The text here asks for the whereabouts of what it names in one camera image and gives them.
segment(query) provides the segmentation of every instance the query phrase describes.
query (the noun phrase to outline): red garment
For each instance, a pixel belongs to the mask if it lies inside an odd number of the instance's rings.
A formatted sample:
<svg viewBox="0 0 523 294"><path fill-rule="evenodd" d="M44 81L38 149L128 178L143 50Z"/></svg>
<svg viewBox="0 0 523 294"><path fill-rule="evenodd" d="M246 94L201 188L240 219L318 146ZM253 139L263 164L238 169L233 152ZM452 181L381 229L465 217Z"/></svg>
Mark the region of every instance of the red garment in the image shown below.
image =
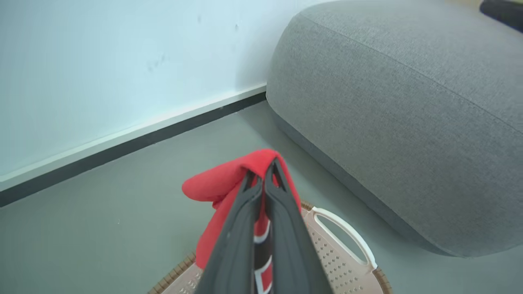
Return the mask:
<svg viewBox="0 0 523 294"><path fill-rule="evenodd" d="M294 187L285 161L278 152L270 149L255 151L247 156L219 165L185 181L181 189L187 197L197 201L212 201L212 206L216 209L196 247L196 265L198 267L205 268L207 265L214 244L216 244L218 236L221 233L223 224L231 210L246 171L250 170L262 179L265 179L267 168L274 158L279 160L298 209L301 209L300 197ZM264 236L267 236L269 229L269 219L265 215L264 207L265 205L262 203L260 217L255 223L255 243L256 240L263 242L262 239ZM270 258L264 266L264 270L267 269L270 272L270 277L268 277L269 274L265 272L261 272L260 274L260 280L264 281L263 292L265 292L266 284L272 282Z"/></svg>

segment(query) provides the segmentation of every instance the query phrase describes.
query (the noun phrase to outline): gray fabric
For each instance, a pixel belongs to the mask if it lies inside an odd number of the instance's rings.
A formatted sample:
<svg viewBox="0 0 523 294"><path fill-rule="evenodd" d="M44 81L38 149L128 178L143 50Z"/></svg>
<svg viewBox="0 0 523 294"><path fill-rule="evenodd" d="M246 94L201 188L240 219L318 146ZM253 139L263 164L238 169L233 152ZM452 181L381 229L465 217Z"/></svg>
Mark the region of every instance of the gray fabric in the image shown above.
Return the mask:
<svg viewBox="0 0 523 294"><path fill-rule="evenodd" d="M429 243L481 256L523 243L521 81L523 38L479 13L331 2L285 29L267 100Z"/></svg>
<svg viewBox="0 0 523 294"><path fill-rule="evenodd" d="M289 123L283 120L279 115L272 111L272 117L278 128L282 130L296 144L307 151L316 161L318 161L326 170L333 174L338 181L348 187L355 195L372 210L377 212L388 224L394 227L405 238L411 240L421 248L440 255L449 255L445 251L430 244L425 238L420 236L408 223L400 218L387 205L379 200L369 190L365 189L354 177L349 175L339 164L332 158L328 157L323 151L307 140Z"/></svg>

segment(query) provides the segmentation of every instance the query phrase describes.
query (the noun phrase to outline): beige basket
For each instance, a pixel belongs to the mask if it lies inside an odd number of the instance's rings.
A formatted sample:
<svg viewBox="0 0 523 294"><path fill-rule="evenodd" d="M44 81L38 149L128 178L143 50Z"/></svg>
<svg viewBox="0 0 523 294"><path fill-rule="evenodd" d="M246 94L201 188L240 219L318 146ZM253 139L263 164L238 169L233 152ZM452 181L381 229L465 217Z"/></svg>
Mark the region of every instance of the beige basket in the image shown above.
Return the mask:
<svg viewBox="0 0 523 294"><path fill-rule="evenodd" d="M325 273L336 294L392 294L385 274L376 265L374 256L363 238L348 223L324 209L301 202L303 220L322 261ZM318 219L323 216L342 228L358 244L366 261L349 250ZM167 276L149 291L149 294L193 294L200 280L202 269L194 263L196 256L190 254Z"/></svg>

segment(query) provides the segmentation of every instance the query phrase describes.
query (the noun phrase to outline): basket handle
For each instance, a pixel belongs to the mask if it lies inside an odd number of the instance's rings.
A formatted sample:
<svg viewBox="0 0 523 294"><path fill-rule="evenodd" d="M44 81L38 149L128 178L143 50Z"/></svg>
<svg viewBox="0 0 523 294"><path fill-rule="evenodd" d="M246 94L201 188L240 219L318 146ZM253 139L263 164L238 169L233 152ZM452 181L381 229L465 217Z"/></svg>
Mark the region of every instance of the basket handle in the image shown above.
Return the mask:
<svg viewBox="0 0 523 294"><path fill-rule="evenodd" d="M370 250L369 246L363 240L363 238L360 236L360 234L346 221L341 219L339 216L335 215L334 213L325 210L323 208L313 207L312 208L312 215L314 217L314 221L320 225L320 227L329 234L329 236L336 241L354 260L356 260L359 264L366 266L369 268L370 271L375 270L378 268L378 265L376 264L376 259L374 258L374 255L372 254L372 251ZM367 259L366 261L362 261L354 252L352 252L338 237L336 237L322 222L319 220L318 216L323 216L329 221L335 223L340 227L342 230L345 231L355 242L358 244L358 247L363 252L363 255Z"/></svg>

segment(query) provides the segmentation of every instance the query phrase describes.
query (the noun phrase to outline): white baseboard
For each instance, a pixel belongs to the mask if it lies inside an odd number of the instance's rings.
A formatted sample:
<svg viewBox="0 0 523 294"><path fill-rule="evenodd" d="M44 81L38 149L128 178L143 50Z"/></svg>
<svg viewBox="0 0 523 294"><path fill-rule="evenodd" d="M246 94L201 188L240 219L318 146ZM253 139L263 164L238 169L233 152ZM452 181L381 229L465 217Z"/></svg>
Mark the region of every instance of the white baseboard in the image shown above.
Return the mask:
<svg viewBox="0 0 523 294"><path fill-rule="evenodd" d="M256 94L263 93L265 89L266 84L261 84L241 92L227 93L221 95L220 97L216 97L205 104L173 111L140 125L83 144L55 156L51 156L40 162L33 163L8 174L0 175L0 191L11 188L32 178L86 158L105 149L114 147L118 144L138 138L145 134L157 131L197 115L204 114L205 112L218 109L242 99L249 98Z"/></svg>

